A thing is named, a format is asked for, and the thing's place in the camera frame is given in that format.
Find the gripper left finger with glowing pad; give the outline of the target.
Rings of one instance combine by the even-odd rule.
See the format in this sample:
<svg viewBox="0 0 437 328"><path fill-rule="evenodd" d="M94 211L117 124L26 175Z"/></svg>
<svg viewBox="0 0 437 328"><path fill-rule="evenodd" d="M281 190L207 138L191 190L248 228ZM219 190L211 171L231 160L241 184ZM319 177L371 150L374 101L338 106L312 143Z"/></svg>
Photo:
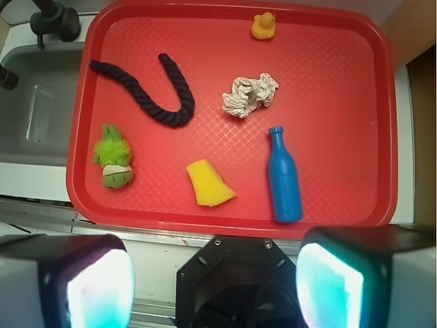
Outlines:
<svg viewBox="0 0 437 328"><path fill-rule="evenodd" d="M115 235L1 237L2 327L127 327L134 295Z"/></svg>

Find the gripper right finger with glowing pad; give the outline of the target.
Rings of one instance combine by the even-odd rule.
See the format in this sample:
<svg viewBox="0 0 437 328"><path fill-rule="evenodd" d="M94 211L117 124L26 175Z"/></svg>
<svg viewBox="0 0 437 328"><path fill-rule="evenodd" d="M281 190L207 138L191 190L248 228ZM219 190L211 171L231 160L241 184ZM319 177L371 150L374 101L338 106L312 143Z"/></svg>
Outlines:
<svg viewBox="0 0 437 328"><path fill-rule="evenodd" d="M296 292L308 327L435 327L436 231L312 228L298 254Z"/></svg>

